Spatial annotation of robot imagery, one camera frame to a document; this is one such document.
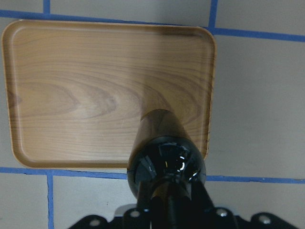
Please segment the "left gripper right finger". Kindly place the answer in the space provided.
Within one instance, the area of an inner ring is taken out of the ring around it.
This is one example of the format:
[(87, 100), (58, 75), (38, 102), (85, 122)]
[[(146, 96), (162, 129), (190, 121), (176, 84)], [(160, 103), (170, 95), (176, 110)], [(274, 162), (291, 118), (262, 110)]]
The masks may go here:
[(197, 210), (211, 210), (214, 208), (204, 183), (200, 180), (191, 182), (191, 200)]

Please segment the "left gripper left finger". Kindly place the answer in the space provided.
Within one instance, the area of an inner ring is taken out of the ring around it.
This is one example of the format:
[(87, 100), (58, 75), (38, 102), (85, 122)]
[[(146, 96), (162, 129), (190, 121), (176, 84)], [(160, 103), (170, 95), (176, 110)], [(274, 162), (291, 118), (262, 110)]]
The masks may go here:
[(153, 182), (141, 181), (137, 194), (137, 208), (142, 212), (151, 212), (151, 199), (153, 194)]

